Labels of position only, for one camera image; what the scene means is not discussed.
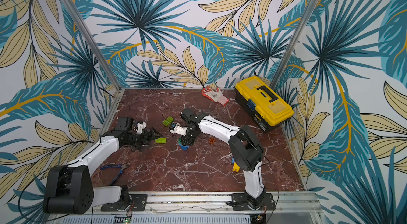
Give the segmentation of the yellow square brick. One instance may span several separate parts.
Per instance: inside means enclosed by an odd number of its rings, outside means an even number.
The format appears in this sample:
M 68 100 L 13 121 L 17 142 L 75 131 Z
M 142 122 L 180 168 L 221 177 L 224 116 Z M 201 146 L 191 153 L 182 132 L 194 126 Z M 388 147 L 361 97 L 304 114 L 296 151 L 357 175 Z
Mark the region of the yellow square brick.
M 237 163 L 233 164 L 233 172 L 239 172 L 240 167 L 237 165 Z

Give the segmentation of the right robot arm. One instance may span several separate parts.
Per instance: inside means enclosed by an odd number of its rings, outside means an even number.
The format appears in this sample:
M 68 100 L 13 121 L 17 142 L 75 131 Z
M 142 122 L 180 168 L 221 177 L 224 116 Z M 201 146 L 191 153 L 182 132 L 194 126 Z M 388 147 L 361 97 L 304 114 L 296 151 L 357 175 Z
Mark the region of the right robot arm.
M 205 113 L 195 114 L 191 109 L 184 109 L 180 117 L 187 124 L 181 137 L 183 146 L 192 146 L 200 134 L 207 134 L 227 143 L 235 163 L 243 170 L 245 193 L 253 200 L 264 197 L 266 189 L 261 178 L 264 148 L 249 126 L 232 126 Z

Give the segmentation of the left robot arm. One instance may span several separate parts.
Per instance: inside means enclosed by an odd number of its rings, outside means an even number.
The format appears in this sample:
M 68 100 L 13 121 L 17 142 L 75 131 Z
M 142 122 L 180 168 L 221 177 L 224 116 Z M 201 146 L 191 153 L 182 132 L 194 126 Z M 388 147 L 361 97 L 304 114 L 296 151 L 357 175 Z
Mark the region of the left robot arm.
M 163 135 L 156 129 L 141 134 L 116 128 L 102 135 L 100 141 L 66 165 L 55 166 L 48 173 L 43 212 L 49 214 L 84 214 L 90 208 L 106 206 L 109 210 L 126 211 L 132 205 L 127 186 L 94 188 L 91 176 L 96 169 L 121 147 L 141 149 Z

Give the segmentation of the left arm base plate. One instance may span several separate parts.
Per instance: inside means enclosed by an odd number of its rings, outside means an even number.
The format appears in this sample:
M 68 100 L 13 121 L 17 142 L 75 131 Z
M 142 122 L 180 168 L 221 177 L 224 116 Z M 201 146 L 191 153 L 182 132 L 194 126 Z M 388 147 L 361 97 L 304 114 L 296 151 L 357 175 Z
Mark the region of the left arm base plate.
M 130 194 L 119 202 L 103 205 L 101 211 L 125 213 L 131 210 L 132 212 L 143 212 L 145 211 L 146 203 L 147 194 Z

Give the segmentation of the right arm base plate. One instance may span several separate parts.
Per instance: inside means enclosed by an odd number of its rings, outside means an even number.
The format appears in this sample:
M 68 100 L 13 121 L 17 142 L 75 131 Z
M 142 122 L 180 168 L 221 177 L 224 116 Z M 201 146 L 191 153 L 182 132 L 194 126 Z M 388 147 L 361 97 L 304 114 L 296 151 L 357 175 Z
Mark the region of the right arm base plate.
M 247 193 L 233 193 L 231 201 L 226 202 L 234 211 L 260 211 L 260 210 L 275 210 L 275 200 L 273 195 L 266 193 L 260 195 L 259 198 L 253 198 Z

